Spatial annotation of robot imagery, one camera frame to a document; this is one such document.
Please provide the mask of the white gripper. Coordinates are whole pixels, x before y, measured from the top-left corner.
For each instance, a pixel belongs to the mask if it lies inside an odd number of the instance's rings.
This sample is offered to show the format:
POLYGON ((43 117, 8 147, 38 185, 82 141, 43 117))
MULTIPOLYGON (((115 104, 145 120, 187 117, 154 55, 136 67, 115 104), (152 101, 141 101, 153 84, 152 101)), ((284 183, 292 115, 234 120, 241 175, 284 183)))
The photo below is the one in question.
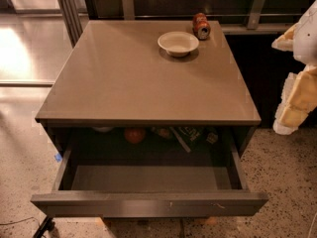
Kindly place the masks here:
POLYGON ((284 52, 293 51, 296 60, 310 64, 299 73, 288 75, 275 112, 274 132, 290 135, 317 107, 317 0, 301 16, 297 25, 288 28, 271 46, 284 52))

